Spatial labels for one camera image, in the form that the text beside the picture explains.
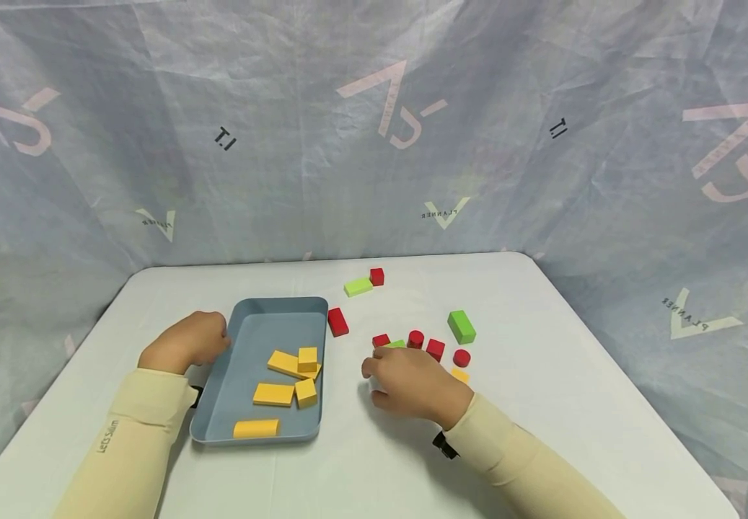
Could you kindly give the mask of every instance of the tray rim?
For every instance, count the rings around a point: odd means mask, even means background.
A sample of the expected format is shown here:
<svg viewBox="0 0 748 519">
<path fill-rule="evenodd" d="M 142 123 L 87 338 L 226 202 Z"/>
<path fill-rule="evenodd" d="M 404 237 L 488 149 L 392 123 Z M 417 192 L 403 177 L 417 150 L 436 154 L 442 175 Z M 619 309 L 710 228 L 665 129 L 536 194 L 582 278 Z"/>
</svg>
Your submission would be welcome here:
<svg viewBox="0 0 748 519">
<path fill-rule="evenodd" d="M 233 348 L 235 347 L 237 335 L 241 332 L 241 326 L 243 324 L 243 321 L 246 321 L 246 318 L 249 316 L 257 315 L 255 313 L 248 313 L 246 316 L 244 316 L 242 319 L 240 319 L 237 323 L 233 324 L 233 316 L 235 316 L 238 307 L 239 306 L 246 306 L 253 301 L 279 301 L 279 300 L 314 300 L 319 304 L 319 310 L 313 311 L 313 312 L 297 312 L 297 313 L 318 313 L 324 318 L 324 329 L 322 332 L 322 337 L 320 340 L 320 343 L 317 344 L 317 347 L 320 347 L 322 351 L 322 359 L 321 359 L 321 365 L 322 370 L 319 373 L 319 377 L 325 376 L 325 351 L 326 351 L 326 332 L 327 332 L 327 312 L 330 309 L 327 300 L 324 299 L 324 297 L 320 296 L 288 296 L 288 297 L 247 297 L 246 299 L 242 299 L 241 301 L 238 301 L 235 305 L 232 307 L 232 312 L 230 313 L 230 320 L 226 323 L 226 329 L 230 337 L 232 337 L 232 345 L 230 345 L 230 348 L 227 348 L 226 351 L 224 351 L 219 358 L 217 358 L 213 364 L 213 370 L 215 368 L 215 365 L 220 360 L 223 360 L 226 358 L 226 361 L 229 362 L 230 357 L 232 356 Z M 293 312 L 268 312 L 268 313 L 293 313 Z M 197 409 L 195 409 L 195 414 L 192 416 L 192 421 L 189 424 L 189 437 L 192 438 L 193 442 L 196 442 L 203 446 L 208 447 L 228 447 L 228 446 L 235 446 L 235 445 L 265 445 L 265 444 L 272 444 L 272 443 L 303 443 L 311 441 L 313 438 L 317 437 L 319 434 L 319 430 L 321 428 L 321 420 L 322 420 L 322 405 L 323 405 L 323 399 L 319 398 L 318 401 L 318 407 L 319 407 L 319 419 L 317 421 L 317 426 L 313 429 L 311 433 L 308 433 L 303 436 L 295 436 L 295 437 L 271 437 L 271 438 L 227 438 L 227 439 L 200 439 L 197 436 L 195 436 L 195 418 L 198 416 L 198 411 L 201 409 L 202 405 L 215 405 L 215 402 L 217 398 L 210 399 L 211 395 L 209 392 L 207 392 L 206 389 L 206 383 L 208 383 L 208 379 L 206 379 L 206 382 L 204 382 L 203 385 L 203 393 L 201 394 L 200 399 L 198 400 L 198 406 Z"/>
</svg>

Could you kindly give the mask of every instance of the printed logo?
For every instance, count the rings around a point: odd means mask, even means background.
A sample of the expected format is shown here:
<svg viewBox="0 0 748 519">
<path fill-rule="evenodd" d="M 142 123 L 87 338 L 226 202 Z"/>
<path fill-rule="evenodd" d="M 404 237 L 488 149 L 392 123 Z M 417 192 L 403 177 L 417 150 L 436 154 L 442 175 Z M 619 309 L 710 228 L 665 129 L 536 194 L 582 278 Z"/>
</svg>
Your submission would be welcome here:
<svg viewBox="0 0 748 519">
<path fill-rule="evenodd" d="M 25 413 L 25 416 L 30 416 L 30 413 L 33 413 L 33 410 L 36 409 L 36 405 L 39 404 L 39 400 L 30 400 L 30 402 L 22 402 L 22 411 Z"/>
<path fill-rule="evenodd" d="M 740 519 L 746 519 L 746 501 L 748 498 L 748 481 L 739 479 L 728 479 L 728 477 L 712 476 L 711 479 L 728 497 L 732 507 L 736 510 Z"/>
<path fill-rule="evenodd" d="M 26 100 L 26 102 L 22 105 L 22 109 L 25 112 L 34 113 L 46 104 L 52 102 L 52 100 L 56 99 L 59 94 L 60 93 L 55 91 L 55 89 L 49 87 L 43 88 L 39 92 L 36 92 L 33 97 Z M 31 117 L 30 115 L 22 114 L 13 110 L 8 110 L 7 108 L 3 108 L 2 106 L 0 106 L 0 117 L 1 119 L 6 119 L 32 128 L 36 131 L 36 133 L 38 133 L 39 139 L 34 144 L 14 142 L 13 144 L 15 148 L 18 149 L 19 152 L 31 155 L 33 157 L 39 157 L 41 154 L 47 151 L 47 148 L 50 148 L 50 130 L 48 130 L 48 127 L 45 126 L 44 122 L 41 122 L 34 117 Z M 7 142 L 7 138 L 4 136 L 1 130 L 0 141 L 2 144 L 4 144 L 4 146 L 9 148 L 9 142 Z"/>
<path fill-rule="evenodd" d="M 68 337 L 64 338 L 64 354 L 66 354 L 66 357 L 70 360 L 71 357 L 74 356 L 74 353 L 76 353 L 74 338 L 71 337 L 71 335 L 68 335 Z"/>
<path fill-rule="evenodd" d="M 732 316 L 706 322 L 695 319 L 685 311 L 685 300 L 687 300 L 689 294 L 689 289 L 683 288 L 679 291 L 676 301 L 670 301 L 667 297 L 662 301 L 662 304 L 671 311 L 671 339 L 682 339 L 683 337 L 717 332 L 720 329 L 739 327 L 740 324 L 743 324 Z M 690 324 L 690 326 L 684 327 L 683 324 Z"/>
<path fill-rule="evenodd" d="M 158 220 L 155 220 L 151 214 L 149 214 L 148 211 L 145 209 L 138 209 L 134 211 L 134 213 L 142 214 L 144 217 L 148 218 L 146 220 L 143 220 L 143 225 L 156 225 L 158 229 L 160 229 L 161 233 L 166 236 L 166 239 L 168 241 L 172 241 L 172 237 L 175 235 L 175 210 L 167 211 L 166 212 L 166 221 L 165 222 L 159 222 Z"/>
<path fill-rule="evenodd" d="M 684 121 L 696 121 L 696 120 L 715 120 L 715 119 L 739 119 L 742 117 L 748 118 L 748 103 L 742 105 L 718 105 L 718 106 L 706 106 L 704 108 L 692 108 L 690 110 L 683 110 Z M 717 163 L 728 155 L 733 149 L 739 146 L 742 141 L 745 141 L 748 137 L 748 119 L 744 124 L 740 125 L 738 129 L 725 137 L 722 143 L 714 148 L 711 152 L 708 152 L 706 157 L 703 157 L 697 165 L 691 169 L 691 174 L 694 175 L 695 179 L 700 179 L 704 174 L 708 173 L 709 169 L 714 168 Z M 735 162 L 736 168 L 738 169 L 742 178 L 748 182 L 748 154 L 742 155 Z M 713 182 L 706 182 L 702 186 L 703 194 L 713 200 L 714 202 L 730 203 L 738 202 L 748 198 L 748 190 L 741 192 L 738 195 L 724 195 L 717 189 L 717 186 Z"/>
<path fill-rule="evenodd" d="M 224 127 L 223 127 L 223 126 L 220 126 L 220 128 L 221 128 L 221 132 L 220 132 L 219 136 L 217 136 L 217 138 L 216 138 L 215 142 L 219 143 L 219 146 L 223 148 L 223 151 L 229 151 L 229 149 L 230 149 L 230 147 L 232 146 L 232 144 L 234 144 L 234 143 L 235 143 L 235 141 L 237 141 L 237 138 L 234 138 L 234 137 L 233 137 L 233 138 L 232 138 L 232 141 L 230 141 L 230 142 L 229 142 L 229 143 L 228 143 L 228 144 L 226 145 L 226 148 L 224 148 L 224 146 L 223 146 L 223 143 L 222 143 L 222 142 L 219 142 L 219 141 L 220 141 L 220 140 L 221 140 L 221 139 L 223 138 L 223 136 L 229 136 L 229 132 L 228 132 L 228 131 L 226 131 L 226 129 L 224 129 Z"/>
<path fill-rule="evenodd" d="M 446 228 L 448 228 L 448 226 L 451 225 L 452 222 L 454 222 L 454 217 L 456 217 L 457 214 L 460 213 L 460 210 L 463 209 L 463 206 L 466 205 L 466 202 L 469 201 L 469 198 L 471 197 L 460 198 L 460 202 L 458 202 L 457 206 L 454 209 L 451 209 L 451 211 L 439 211 L 434 205 L 434 202 L 426 202 L 426 207 L 429 209 L 430 213 L 423 213 L 423 216 L 421 218 L 434 218 L 440 225 L 440 227 L 445 231 Z"/>
<path fill-rule="evenodd" d="M 98 454 L 105 454 L 105 451 L 109 449 L 109 443 L 111 443 L 111 438 L 113 438 L 115 432 L 117 432 L 118 425 L 119 420 L 111 420 L 111 425 L 105 430 L 105 434 L 102 434 L 100 446 L 97 448 Z"/>
<path fill-rule="evenodd" d="M 564 130 L 562 130 L 562 131 L 560 131 L 560 132 L 558 132 L 558 133 L 555 133 L 555 131 L 557 131 L 557 130 L 558 130 L 558 129 L 559 129 L 560 127 L 564 127 Z M 561 117 L 561 122 L 559 122 L 559 123 L 558 123 L 557 125 L 555 125 L 555 126 L 553 126 L 552 128 L 550 128 L 550 135 L 551 135 L 551 136 L 552 136 L 553 138 L 555 138 L 555 137 L 558 137 L 558 136 L 560 136 L 560 135 L 561 135 L 561 133 L 564 133 L 564 132 L 566 132 L 566 131 L 567 131 L 567 124 L 566 124 L 566 122 L 565 122 L 564 118 L 563 118 L 563 117 Z"/>
<path fill-rule="evenodd" d="M 405 75 L 407 64 L 408 60 L 402 60 L 394 65 L 386 66 L 381 71 L 376 71 L 372 75 L 365 76 L 361 80 L 347 83 L 347 85 L 336 89 L 336 92 L 342 98 L 347 99 L 381 83 L 389 82 L 388 94 L 385 97 L 385 106 L 382 110 L 382 119 L 379 120 L 379 130 L 377 131 L 383 137 L 386 136 L 388 127 L 391 125 L 391 117 L 394 115 L 394 109 L 397 105 L 397 95 L 400 94 L 400 84 L 402 83 L 402 76 Z M 440 99 L 438 102 L 425 107 L 421 111 L 421 117 L 428 117 L 439 110 L 443 110 L 446 106 L 449 106 L 449 103 L 446 103 L 445 99 Z M 413 131 L 412 136 L 407 141 L 402 141 L 397 136 L 391 136 L 389 143 L 397 149 L 406 149 L 421 137 L 423 126 L 416 116 L 408 111 L 405 106 L 401 106 L 400 108 L 400 118 L 407 122 L 408 126 L 411 126 L 411 130 Z"/>
</svg>

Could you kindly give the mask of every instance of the red cylinder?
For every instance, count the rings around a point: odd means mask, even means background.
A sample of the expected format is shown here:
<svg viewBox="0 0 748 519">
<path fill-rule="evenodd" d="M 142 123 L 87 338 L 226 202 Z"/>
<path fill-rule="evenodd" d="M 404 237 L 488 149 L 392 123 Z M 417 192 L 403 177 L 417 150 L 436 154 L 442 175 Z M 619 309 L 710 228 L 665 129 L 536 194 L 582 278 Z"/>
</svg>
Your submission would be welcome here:
<svg viewBox="0 0 748 519">
<path fill-rule="evenodd" d="M 414 329 L 413 332 L 408 334 L 408 347 L 422 349 L 424 340 L 423 333 L 419 329 Z"/>
<path fill-rule="evenodd" d="M 472 356 L 466 350 L 457 350 L 454 352 L 454 365 L 459 368 L 465 368 L 472 361 Z"/>
</svg>

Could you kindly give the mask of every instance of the hand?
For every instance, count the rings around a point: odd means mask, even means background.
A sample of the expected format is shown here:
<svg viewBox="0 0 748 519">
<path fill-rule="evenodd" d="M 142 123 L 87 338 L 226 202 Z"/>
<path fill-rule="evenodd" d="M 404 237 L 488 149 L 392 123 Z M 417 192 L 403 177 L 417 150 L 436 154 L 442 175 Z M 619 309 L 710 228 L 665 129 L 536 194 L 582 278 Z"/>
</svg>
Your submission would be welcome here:
<svg viewBox="0 0 748 519">
<path fill-rule="evenodd" d="M 166 328 L 140 354 L 139 368 L 183 375 L 190 365 L 217 359 L 232 341 L 219 312 L 196 311 Z"/>
<path fill-rule="evenodd" d="M 376 377 L 385 390 L 371 393 L 376 407 L 432 420 L 446 431 L 466 414 L 474 395 L 432 356 L 413 348 L 376 348 L 374 356 L 363 361 L 362 376 Z"/>
</svg>

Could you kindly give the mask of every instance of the blue tray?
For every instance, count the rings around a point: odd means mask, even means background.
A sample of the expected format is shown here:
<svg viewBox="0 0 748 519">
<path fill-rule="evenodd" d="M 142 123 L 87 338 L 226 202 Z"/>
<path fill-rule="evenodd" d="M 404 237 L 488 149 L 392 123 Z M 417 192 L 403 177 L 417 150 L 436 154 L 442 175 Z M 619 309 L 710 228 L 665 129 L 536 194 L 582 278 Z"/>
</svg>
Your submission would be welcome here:
<svg viewBox="0 0 748 519">
<path fill-rule="evenodd" d="M 257 445 L 304 442 L 319 433 L 322 409 L 322 380 L 325 377 L 325 328 L 327 301 L 321 297 L 280 297 L 245 299 L 232 309 L 229 335 L 232 347 L 217 360 L 195 410 L 189 433 L 198 443 L 208 445 Z M 290 408 L 253 405 L 252 395 L 259 382 L 296 383 L 298 378 L 268 370 L 274 350 L 298 355 L 302 346 L 315 346 L 322 365 L 317 377 L 319 403 L 298 409 L 296 397 Z M 280 420 L 274 438 L 236 439 L 235 422 Z"/>
</svg>

